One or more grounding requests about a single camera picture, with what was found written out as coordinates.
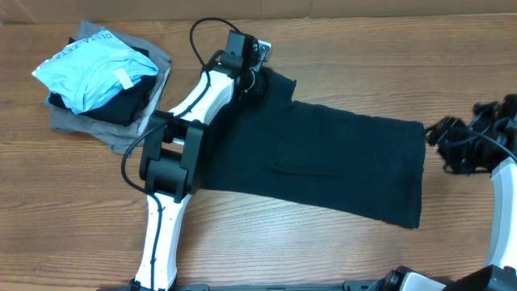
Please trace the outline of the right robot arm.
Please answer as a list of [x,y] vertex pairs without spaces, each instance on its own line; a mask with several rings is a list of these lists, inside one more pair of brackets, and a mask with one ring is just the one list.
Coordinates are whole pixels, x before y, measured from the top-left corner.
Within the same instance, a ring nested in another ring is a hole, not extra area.
[[469,124],[445,117],[426,135],[427,143],[438,147],[444,170],[470,175],[482,168],[490,173],[494,213],[484,267],[442,283],[401,266],[371,283],[370,290],[516,291],[516,95],[499,103],[476,103],[473,114]]

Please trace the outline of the black Nike t-shirt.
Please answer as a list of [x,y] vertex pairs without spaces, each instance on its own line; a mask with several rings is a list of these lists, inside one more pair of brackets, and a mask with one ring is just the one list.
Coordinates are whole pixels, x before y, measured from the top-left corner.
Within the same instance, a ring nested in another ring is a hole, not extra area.
[[419,226],[421,123],[295,101],[296,82],[270,69],[263,82],[260,95],[224,106],[209,125],[202,188]]

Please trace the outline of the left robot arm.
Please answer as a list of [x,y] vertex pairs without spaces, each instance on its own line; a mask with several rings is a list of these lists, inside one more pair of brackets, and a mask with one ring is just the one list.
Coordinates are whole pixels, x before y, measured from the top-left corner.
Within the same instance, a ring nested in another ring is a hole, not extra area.
[[259,87],[271,44],[243,36],[228,41],[202,65],[192,92],[168,112],[155,111],[142,143],[139,176],[145,185],[148,218],[140,266],[131,290],[172,290],[179,236],[192,195],[200,187],[206,129],[217,113]]

